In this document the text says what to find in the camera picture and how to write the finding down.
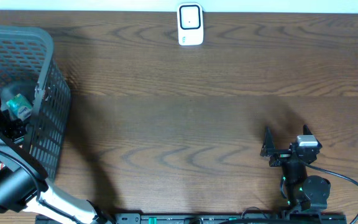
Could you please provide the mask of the teal small snack box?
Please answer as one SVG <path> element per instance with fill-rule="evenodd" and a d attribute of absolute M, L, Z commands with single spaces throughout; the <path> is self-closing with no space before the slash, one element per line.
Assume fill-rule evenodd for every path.
<path fill-rule="evenodd" d="M 11 100 L 7 101 L 6 105 L 13 115 L 21 121 L 25 121 L 32 114 L 32 105 L 29 103 L 27 98 L 20 93 Z"/>

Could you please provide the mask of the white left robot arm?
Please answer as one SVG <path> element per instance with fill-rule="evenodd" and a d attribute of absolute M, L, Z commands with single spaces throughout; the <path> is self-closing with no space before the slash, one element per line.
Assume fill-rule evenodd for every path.
<path fill-rule="evenodd" d="M 59 189 L 29 153 L 0 132 L 0 213 L 33 212 L 59 223 L 115 223 L 88 200 Z"/>

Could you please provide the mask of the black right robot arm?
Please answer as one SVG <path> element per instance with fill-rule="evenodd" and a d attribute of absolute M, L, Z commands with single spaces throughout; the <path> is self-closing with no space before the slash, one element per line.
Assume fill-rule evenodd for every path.
<path fill-rule="evenodd" d="M 296 137 L 286 149 L 277 149 L 269 128 L 265 129 L 260 155 L 269 158 L 270 167 L 282 168 L 280 191 L 287 199 L 288 207 L 282 216 L 306 214 L 319 215 L 327 209 L 331 183 L 318 175 L 308 175 L 306 166 L 317 160 L 322 144 L 309 128 L 303 126 L 303 134 Z"/>

